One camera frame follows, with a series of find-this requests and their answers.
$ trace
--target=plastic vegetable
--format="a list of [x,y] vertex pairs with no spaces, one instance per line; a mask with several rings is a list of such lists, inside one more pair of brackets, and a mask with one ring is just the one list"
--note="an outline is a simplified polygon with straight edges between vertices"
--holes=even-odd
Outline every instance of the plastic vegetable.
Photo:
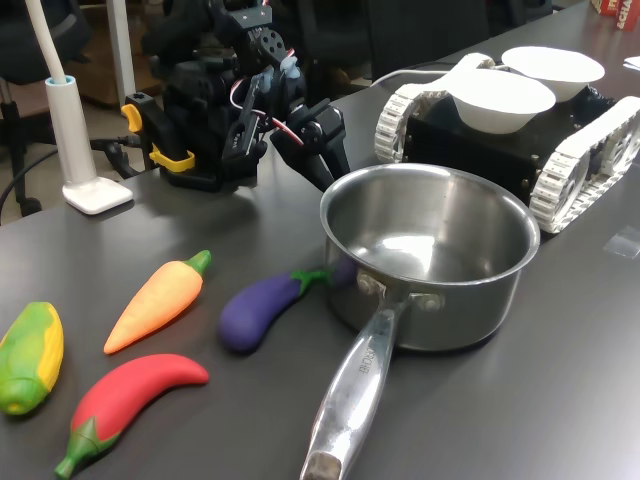
[[218,333],[237,352],[255,349],[269,325],[317,281],[329,281],[324,271],[283,273],[242,290],[224,307]]
[[111,331],[104,353],[114,353],[169,323],[198,296],[211,263],[203,250],[190,260],[160,267],[133,297]]
[[40,404],[58,379],[63,352],[53,305],[27,305],[0,342],[0,410],[22,415]]
[[113,445],[138,412],[165,390],[208,381],[202,366],[172,354],[136,358],[112,370],[80,401],[71,421],[67,455],[56,475],[70,478],[78,464]]

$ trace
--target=red pepper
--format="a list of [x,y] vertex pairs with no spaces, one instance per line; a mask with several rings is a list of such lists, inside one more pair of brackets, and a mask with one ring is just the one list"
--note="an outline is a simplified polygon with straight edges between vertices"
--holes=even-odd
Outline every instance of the red pepper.
[[202,366],[180,355],[149,355],[112,370],[80,401],[71,421],[67,455],[56,474],[70,478],[80,462],[113,445],[138,412],[167,389],[208,381]]

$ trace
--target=lamp base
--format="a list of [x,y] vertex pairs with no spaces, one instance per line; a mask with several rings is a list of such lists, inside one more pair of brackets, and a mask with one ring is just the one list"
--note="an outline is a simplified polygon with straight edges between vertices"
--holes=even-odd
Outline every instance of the lamp base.
[[96,215],[133,199],[133,192],[103,177],[62,187],[62,195],[69,205],[87,215]]

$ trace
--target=white bowl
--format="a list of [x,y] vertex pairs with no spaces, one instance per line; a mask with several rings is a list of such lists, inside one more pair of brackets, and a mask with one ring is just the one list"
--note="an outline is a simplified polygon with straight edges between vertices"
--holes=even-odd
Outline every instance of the white bowl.
[[504,52],[502,62],[545,84],[558,102],[571,100],[589,83],[604,77],[604,67],[592,58],[557,48],[512,48]]
[[462,121],[486,133],[517,132],[556,103],[553,92],[537,80],[498,70],[464,72],[447,90]]

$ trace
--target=box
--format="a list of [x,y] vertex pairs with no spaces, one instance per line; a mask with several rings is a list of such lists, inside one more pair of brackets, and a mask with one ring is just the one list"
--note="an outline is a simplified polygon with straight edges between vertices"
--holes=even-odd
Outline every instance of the box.
[[631,32],[636,28],[639,15],[640,0],[619,0],[618,22],[616,23],[616,26],[619,30]]
[[600,15],[615,17],[618,14],[618,2],[620,0],[591,0]]
[[[136,15],[138,12],[135,6],[128,7],[129,40],[136,90],[152,96],[157,95],[162,90],[161,82],[151,75],[149,59],[142,55],[141,39],[146,30],[139,15]],[[107,10],[88,8],[84,9],[83,13],[92,30],[91,40],[82,52],[89,62],[69,62],[65,65],[65,70],[76,78],[82,98],[102,105],[118,106],[118,87]]]

